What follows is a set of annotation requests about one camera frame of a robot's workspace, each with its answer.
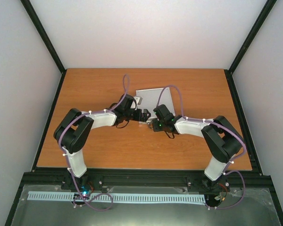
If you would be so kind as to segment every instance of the wooden table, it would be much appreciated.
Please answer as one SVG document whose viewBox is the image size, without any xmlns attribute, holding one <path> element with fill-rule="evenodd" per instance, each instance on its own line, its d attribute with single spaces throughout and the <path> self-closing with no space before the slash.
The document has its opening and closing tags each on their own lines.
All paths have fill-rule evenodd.
<svg viewBox="0 0 283 226">
<path fill-rule="evenodd" d="M 123 94 L 122 77 L 130 75 L 129 94 L 137 89 L 176 85 L 183 95 L 184 114 L 194 118 L 224 115 L 240 132 L 237 115 L 222 69 L 68 69 L 55 107 L 38 167 L 66 167 L 53 132 L 71 108 L 96 111 L 117 102 Z M 175 112 L 179 97 L 171 89 Z M 83 148 L 89 168 L 203 170 L 211 153 L 203 138 L 153 132 L 147 125 L 131 121 L 124 129 L 103 127 L 92 130 Z M 251 170 L 248 155 L 230 169 Z"/>
</svg>

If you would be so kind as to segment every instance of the white wall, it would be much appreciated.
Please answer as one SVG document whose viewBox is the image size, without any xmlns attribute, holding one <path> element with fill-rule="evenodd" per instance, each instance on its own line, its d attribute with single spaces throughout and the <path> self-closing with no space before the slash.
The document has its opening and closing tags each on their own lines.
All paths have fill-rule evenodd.
<svg viewBox="0 0 283 226">
<path fill-rule="evenodd" d="M 70 67 L 229 68 L 266 0 L 32 0 Z"/>
<path fill-rule="evenodd" d="M 283 208 L 283 0 L 277 1 L 234 80 L 259 160 Z"/>
<path fill-rule="evenodd" d="M 21 2 L 0 0 L 0 226 L 31 170 L 59 78 Z"/>
</svg>

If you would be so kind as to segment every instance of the black metal frame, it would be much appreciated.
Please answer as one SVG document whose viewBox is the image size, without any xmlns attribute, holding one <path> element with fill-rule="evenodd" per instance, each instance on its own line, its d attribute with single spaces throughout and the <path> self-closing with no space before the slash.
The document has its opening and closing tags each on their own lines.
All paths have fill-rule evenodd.
<svg viewBox="0 0 283 226">
<path fill-rule="evenodd" d="M 37 161 L 40 156 L 40 152 L 45 140 L 45 136 L 52 118 L 52 114 L 55 105 L 58 100 L 58 96 L 63 84 L 64 77 L 66 75 L 66 70 L 62 65 L 49 37 L 47 36 L 35 10 L 33 9 L 29 0 L 21 0 L 23 6 L 25 7 L 27 13 L 29 14 L 31 20 L 33 21 L 37 31 L 39 32 L 41 38 L 43 39 L 46 47 L 48 48 L 51 56 L 57 64 L 57 67 L 61 71 L 61 80 L 55 94 L 49 117 L 45 125 L 45 129 L 41 138 L 41 142 L 37 151 L 37 155 L 33 164 L 31 172 L 24 173 L 22 181 L 20 183 L 19 189 L 15 196 L 14 203 L 10 210 L 8 219 L 6 221 L 6 226 L 11 225 L 13 216 L 15 214 L 17 204 L 24 185 L 61 185 L 64 189 L 74 190 L 73 184 L 71 182 L 70 175 L 66 168 L 38 168 L 36 167 Z M 242 130 L 243 138 L 248 149 L 248 155 L 250 157 L 250 162 L 252 166 L 252 171 L 241 171 L 246 187 L 255 188 L 269 188 L 271 193 L 275 208 L 281 224 L 283 225 L 283 212 L 281 205 L 279 203 L 275 188 L 270 176 L 264 176 L 262 169 L 258 160 L 258 156 L 250 135 L 249 127 L 247 125 L 245 115 L 239 100 L 239 96 L 233 81 L 233 72 L 237 68 L 239 62 L 244 56 L 247 48 L 250 46 L 255 35 L 262 26 L 264 20 L 266 19 L 268 13 L 271 11 L 276 0 L 268 0 L 263 7 L 260 15 L 258 16 L 255 24 L 253 25 L 250 33 L 248 34 L 245 42 L 243 43 L 240 51 L 238 52 L 236 58 L 234 59 L 229 70 L 225 70 L 226 79 L 228 82 L 228 87 L 232 95 L 233 104 L 236 109 L 237 117 Z M 202 170 L 129 170 L 129 169 L 88 169 L 87 175 L 91 178 L 95 189 L 102 190 L 103 186 L 169 186 L 169 187 L 183 187 L 186 186 L 189 190 L 192 190 L 188 186 L 189 181 L 193 181 L 194 178 L 199 178 L 203 174 Z M 241 187 L 241 179 L 238 175 L 231 174 L 227 177 L 227 181 L 232 187 Z M 206 191 L 198 190 L 202 194 L 209 194 Z"/>
</svg>

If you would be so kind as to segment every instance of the wire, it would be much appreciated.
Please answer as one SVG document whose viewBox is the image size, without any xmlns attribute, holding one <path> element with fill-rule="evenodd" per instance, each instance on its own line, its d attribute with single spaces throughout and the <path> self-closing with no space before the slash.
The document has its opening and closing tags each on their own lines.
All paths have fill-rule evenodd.
<svg viewBox="0 0 283 226">
<path fill-rule="evenodd" d="M 167 131 L 165 131 L 165 133 L 166 133 L 166 135 L 168 136 L 168 138 L 170 138 L 170 139 L 174 139 L 174 138 L 175 138 L 174 133 L 172 133 L 172 136 L 171 136 L 171 137 L 170 137 L 170 135 L 169 135 L 169 133 L 168 133 Z"/>
<path fill-rule="evenodd" d="M 93 193 L 94 188 L 93 188 L 93 186 L 91 184 L 90 184 L 90 188 L 91 188 L 91 193 Z"/>
<path fill-rule="evenodd" d="M 127 121 L 127 123 L 124 125 L 124 126 L 122 126 L 122 127 L 117 127 L 118 129 L 122 129 L 122 128 L 125 128 L 128 124 L 129 124 L 129 120 Z"/>
<path fill-rule="evenodd" d="M 227 206 L 227 207 L 221 207 L 221 208 L 219 208 L 219 207 L 215 208 L 215 207 L 211 207 L 211 206 L 208 206 L 207 204 L 205 204 L 206 207 L 213 208 L 213 209 L 216 209 L 216 210 L 226 210 L 226 209 L 232 208 L 232 207 L 238 205 L 240 202 L 242 202 L 242 200 L 244 199 L 244 196 L 245 196 L 245 182 L 244 182 L 242 174 L 237 170 L 231 170 L 231 171 L 227 172 L 225 175 L 229 175 L 229 174 L 234 173 L 234 172 L 239 174 L 241 181 L 242 181 L 242 185 L 243 185 L 243 193 L 242 193 L 241 198 L 238 200 L 238 202 L 236 202 L 233 205 L 230 205 L 230 206 Z"/>
<path fill-rule="evenodd" d="M 219 185 L 220 187 L 222 187 L 223 189 L 225 189 L 226 192 L 228 192 L 228 191 L 227 191 L 227 188 L 226 188 L 223 184 L 220 184 L 220 183 L 219 183 L 218 185 Z"/>
<path fill-rule="evenodd" d="M 125 78 L 127 78 L 127 81 L 128 81 L 127 87 L 125 86 Z M 129 87 L 130 87 L 130 77 L 129 77 L 129 75 L 125 74 L 125 75 L 123 76 L 123 88 L 124 88 L 124 90 L 125 90 L 125 93 L 123 94 L 123 96 L 122 96 L 122 98 L 119 100 L 119 102 L 118 102 L 116 105 L 114 105 L 112 108 L 106 110 L 106 112 L 111 112 L 111 111 L 113 111 L 117 106 L 119 106 L 119 105 L 121 104 L 121 102 L 124 100 L 125 96 L 126 96 L 127 93 L 128 93 Z M 60 136 L 60 139 L 58 140 L 58 146 L 59 146 L 59 148 L 62 150 L 62 152 L 63 152 L 64 154 L 67 154 L 66 151 L 62 148 L 62 144 L 61 144 L 64 135 L 66 134 L 66 132 L 69 130 L 69 128 L 70 128 L 76 121 L 78 121 L 80 118 L 82 118 L 82 117 L 84 117 L 84 116 L 87 116 L 87 115 L 89 115 L 89 114 L 90 114 L 90 113 L 87 112 L 87 113 L 83 113 L 83 114 L 79 115 L 79 116 L 76 117 L 74 120 L 72 120 L 72 121 L 70 122 L 70 124 L 69 124 L 68 126 L 66 126 L 66 128 L 65 128 L 64 131 L 62 132 L 62 134 L 61 134 L 61 136 Z M 67 158 L 67 155 L 65 155 L 65 157 L 66 157 L 67 166 L 68 166 L 68 168 L 69 168 L 69 172 L 70 172 L 70 174 L 71 174 L 71 178 L 72 178 L 72 180 L 73 180 L 73 182 L 74 182 L 74 185 L 75 185 L 75 188 L 76 188 L 76 190 L 77 190 L 77 192 L 78 192 L 78 194 L 79 194 L 79 197 L 80 197 L 80 198 L 82 199 L 82 201 L 84 201 L 84 203 L 85 203 L 84 205 L 87 205 L 88 207 L 92 208 L 92 209 L 95 210 L 95 211 L 107 211 L 107 210 L 109 210 L 109 209 L 112 207 L 112 205 L 113 205 L 113 197 L 112 197 L 110 194 L 108 194 L 108 193 L 101 193 L 101 194 L 98 194 L 98 195 L 96 195 L 95 197 L 93 197 L 91 200 L 86 201 L 86 199 L 83 197 L 83 195 L 82 195 L 82 193 L 80 192 L 80 189 L 79 189 L 79 187 L 78 187 L 78 185 L 77 185 L 77 183 L 76 183 L 75 175 L 74 175 L 74 173 L 73 173 L 73 171 L 72 171 L 72 169 L 71 169 L 70 162 L 69 162 L 69 160 L 68 160 L 68 158 Z M 94 199 L 96 199 L 97 197 L 99 197 L 99 196 L 101 196 L 101 195 L 107 195 L 107 196 L 109 196 L 110 199 L 111 199 L 111 204 L 110 204 L 110 206 L 107 207 L 107 208 L 105 208 L 105 209 L 102 209 L 102 210 L 101 210 L 101 209 L 97 209 L 97 208 L 95 208 L 95 207 L 93 207 L 93 206 L 91 206 L 91 205 L 89 204 L 90 202 L 92 202 Z"/>
</svg>

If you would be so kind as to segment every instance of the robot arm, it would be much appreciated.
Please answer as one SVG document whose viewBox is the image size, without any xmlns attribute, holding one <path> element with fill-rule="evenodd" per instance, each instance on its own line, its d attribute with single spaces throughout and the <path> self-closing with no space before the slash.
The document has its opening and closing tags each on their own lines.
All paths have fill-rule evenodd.
<svg viewBox="0 0 283 226">
<path fill-rule="evenodd" d="M 76 177 L 80 178 L 87 170 L 83 158 L 83 146 L 85 145 L 90 130 L 102 126 L 117 126 L 123 121 L 133 120 L 146 122 L 151 114 L 146 109 L 144 109 L 142 113 L 142 110 L 137 108 L 139 102 L 141 102 L 140 97 L 126 95 L 124 100 L 114 110 L 86 115 L 74 123 L 76 129 L 68 129 L 62 137 L 61 145 L 66 152 L 65 155 Z M 65 128 L 82 113 L 86 112 L 81 112 L 75 108 L 71 109 L 55 130 L 54 138 L 59 141 Z"/>
<path fill-rule="evenodd" d="M 205 182 L 206 184 L 218 180 L 229 160 L 241 149 L 241 144 L 236 138 L 213 124 L 189 121 L 181 115 L 174 117 L 165 105 L 155 108 L 154 113 L 157 116 L 157 119 L 152 121 L 154 132 L 165 131 L 169 138 L 174 138 L 174 134 L 191 134 L 206 140 L 213 155 L 204 170 L 205 176 L 209 179 L 208 182 Z M 212 121 L 228 128 L 242 140 L 242 137 L 224 116 L 218 116 Z"/>
</svg>

